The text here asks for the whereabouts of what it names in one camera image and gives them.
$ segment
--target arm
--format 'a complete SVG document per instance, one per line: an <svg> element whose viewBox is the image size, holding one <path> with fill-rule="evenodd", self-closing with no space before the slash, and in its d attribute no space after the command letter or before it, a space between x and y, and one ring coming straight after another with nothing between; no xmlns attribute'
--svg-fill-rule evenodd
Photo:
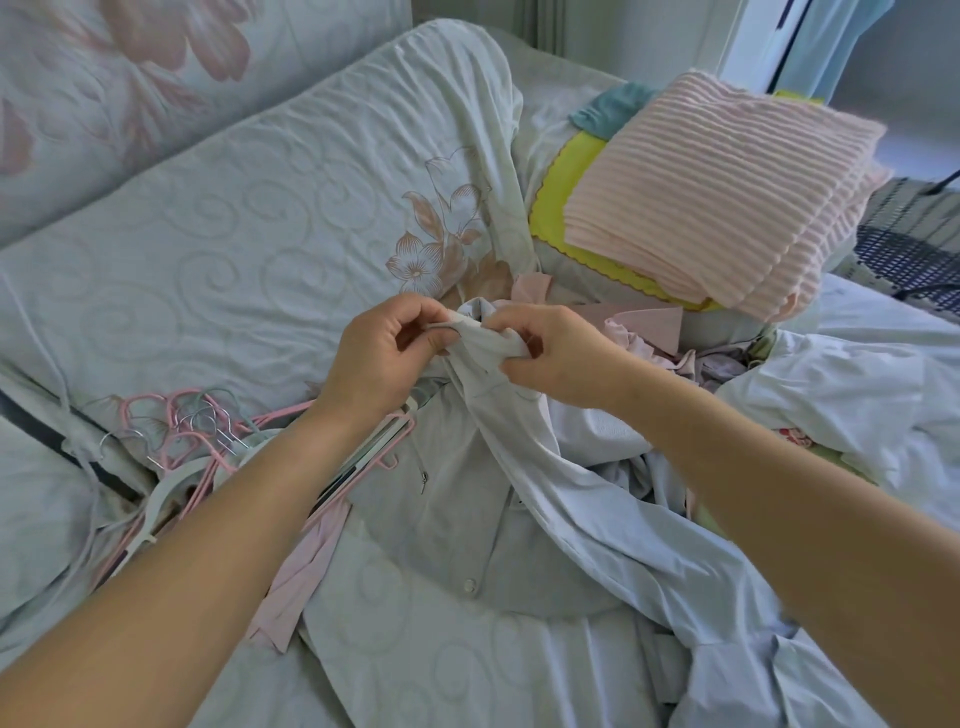
<svg viewBox="0 0 960 728"><path fill-rule="evenodd" d="M510 306L516 384L604 409L660 449L788 612L893 725L960 720L960 535L608 341L571 311Z"/></svg>
<svg viewBox="0 0 960 728"><path fill-rule="evenodd" d="M187 725L323 486L456 339L421 332L445 311L408 294L357 317L314 405L0 674L0 725Z"/></svg>

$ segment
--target pink fabric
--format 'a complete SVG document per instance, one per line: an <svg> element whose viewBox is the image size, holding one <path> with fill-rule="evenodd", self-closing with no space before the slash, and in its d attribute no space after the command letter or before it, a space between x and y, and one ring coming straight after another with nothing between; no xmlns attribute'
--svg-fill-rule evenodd
<svg viewBox="0 0 960 728"><path fill-rule="evenodd" d="M546 303L553 276L545 273L522 273L514 280L510 292L511 303Z"/></svg>
<svg viewBox="0 0 960 728"><path fill-rule="evenodd" d="M570 308L579 313L600 330L605 330L608 321L653 344L662 352L677 353L680 347L680 324L684 310L670 303L651 303L650 308L637 308L636 304L585 303Z"/></svg>
<svg viewBox="0 0 960 728"><path fill-rule="evenodd" d="M564 208L566 242L672 296L782 321L816 297L890 170L885 128L823 106L678 77L600 153Z"/></svg>
<svg viewBox="0 0 960 728"><path fill-rule="evenodd" d="M669 369L671 372L677 372L677 374L684 376L693 375L693 363L696 356L693 349L684 354L678 362L673 362L665 356L660 356L642 337L637 336L628 328L630 319L628 318L626 322L624 322L622 317L625 315L626 314L618 314L604 322L601 330L608 339L613 341L618 347L626 349L634 356L646 359L658 367Z"/></svg>
<svg viewBox="0 0 960 728"><path fill-rule="evenodd" d="M521 274L514 281L511 300L496 303L546 303L552 282L553 277L545 273ZM684 310L673 303L645 299L639 303L580 303L569 308L601 331L606 332L608 319L613 319L618 326L642 337L662 352L675 354L680 346Z"/></svg>
<svg viewBox="0 0 960 728"><path fill-rule="evenodd" d="M338 501L300 539L260 602L247 630L248 640L287 651L300 614L330 566L349 512L350 504L345 499Z"/></svg>

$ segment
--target pink striped towel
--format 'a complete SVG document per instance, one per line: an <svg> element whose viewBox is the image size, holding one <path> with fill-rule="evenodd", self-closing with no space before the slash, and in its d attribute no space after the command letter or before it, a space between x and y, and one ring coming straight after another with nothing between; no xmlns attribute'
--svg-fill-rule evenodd
<svg viewBox="0 0 960 728"><path fill-rule="evenodd" d="M803 311L824 261L890 179L882 124L678 77L600 153L564 208L566 242L672 296L761 321Z"/></svg>

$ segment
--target yellow scalloped edge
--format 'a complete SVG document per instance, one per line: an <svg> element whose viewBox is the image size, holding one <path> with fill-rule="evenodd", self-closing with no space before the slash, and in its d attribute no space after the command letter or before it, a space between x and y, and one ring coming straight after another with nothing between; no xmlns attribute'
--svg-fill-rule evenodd
<svg viewBox="0 0 960 728"><path fill-rule="evenodd" d="M585 251L583 248L577 248L565 242L566 199L605 146L607 146L606 141L586 132L579 132L566 142L547 170L540 189L537 190L537 197L530 209L530 234L601 276L629 285L640 293L654 296L661 301L676 303L688 311L712 311L723 308L713 299L692 303L674 298L655 280L642 276L637 271L608 257Z"/></svg>

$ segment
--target folded clothes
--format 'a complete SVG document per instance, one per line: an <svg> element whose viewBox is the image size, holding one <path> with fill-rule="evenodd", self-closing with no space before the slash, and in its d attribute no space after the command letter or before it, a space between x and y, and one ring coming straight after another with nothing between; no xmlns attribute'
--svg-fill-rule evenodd
<svg viewBox="0 0 960 728"><path fill-rule="evenodd" d="M588 134L610 141L658 93L657 88L628 81L604 91L582 109L571 113L570 123Z"/></svg>
<svg viewBox="0 0 960 728"><path fill-rule="evenodd" d="M679 299L782 321L814 300L824 262L889 179L874 162L884 131L685 73L584 173L564 208L566 242Z"/></svg>

